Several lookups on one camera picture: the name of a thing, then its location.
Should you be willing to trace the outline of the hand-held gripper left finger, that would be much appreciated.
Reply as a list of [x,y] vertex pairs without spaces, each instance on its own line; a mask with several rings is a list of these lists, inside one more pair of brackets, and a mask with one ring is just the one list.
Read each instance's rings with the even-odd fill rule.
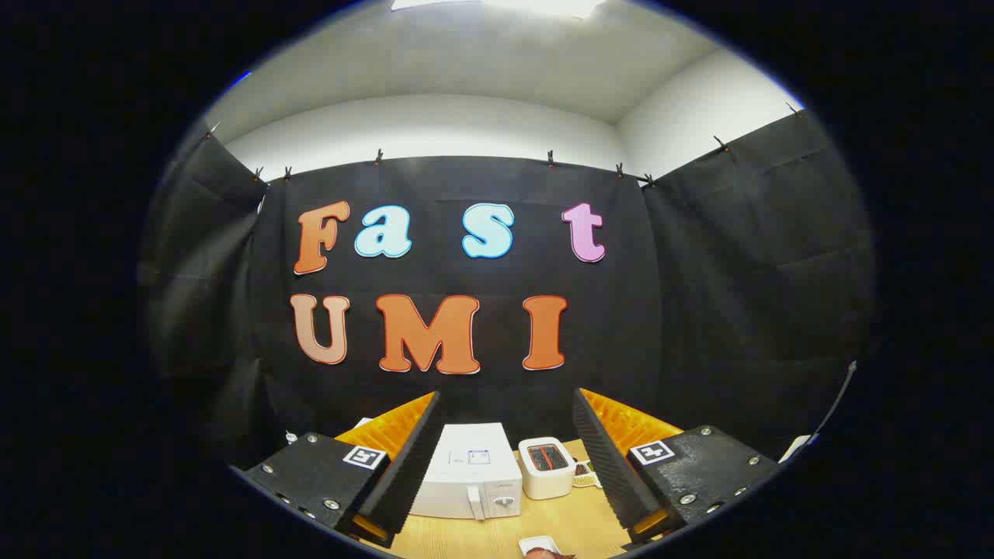
[[433,391],[337,436],[306,432],[234,473],[310,523],[390,548],[442,431],[443,395]]

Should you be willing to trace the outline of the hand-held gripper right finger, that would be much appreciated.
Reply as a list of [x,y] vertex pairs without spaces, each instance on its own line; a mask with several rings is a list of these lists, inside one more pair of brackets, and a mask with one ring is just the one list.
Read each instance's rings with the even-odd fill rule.
[[702,523],[780,467],[718,427],[677,428],[583,388],[575,390],[572,418],[633,545]]

